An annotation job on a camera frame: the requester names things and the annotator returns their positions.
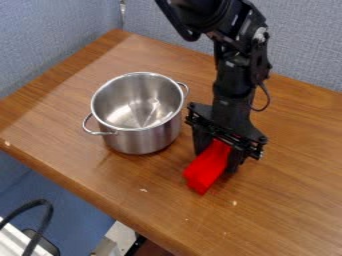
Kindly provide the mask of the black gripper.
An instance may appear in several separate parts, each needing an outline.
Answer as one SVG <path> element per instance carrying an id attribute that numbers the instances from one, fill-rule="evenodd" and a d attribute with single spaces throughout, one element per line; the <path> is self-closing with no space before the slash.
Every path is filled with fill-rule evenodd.
<path id="1" fill-rule="evenodd" d="M 252 97 L 216 98 L 212 105 L 190 102 L 186 123 L 193 128 L 194 150 L 200 155 L 213 139 L 234 149 L 228 157 L 228 173 L 236 173 L 248 157 L 260 160 L 269 139 L 250 120 Z"/>

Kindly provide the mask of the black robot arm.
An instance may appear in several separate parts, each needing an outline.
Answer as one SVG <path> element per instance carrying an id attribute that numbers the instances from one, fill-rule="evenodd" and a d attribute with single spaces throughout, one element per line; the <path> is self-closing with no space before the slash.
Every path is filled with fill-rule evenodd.
<path id="1" fill-rule="evenodd" d="M 182 38 L 208 36 L 214 43 L 217 78 L 210 105 L 188 105 L 194 148 L 204 153 L 214 140 L 233 149 L 224 169 L 238 170 L 252 157 L 260 159 L 269 142 L 256 128 L 250 113 L 256 91 L 266 88 L 273 65 L 268 58 L 270 39 L 266 18 L 249 0 L 156 0 Z"/>

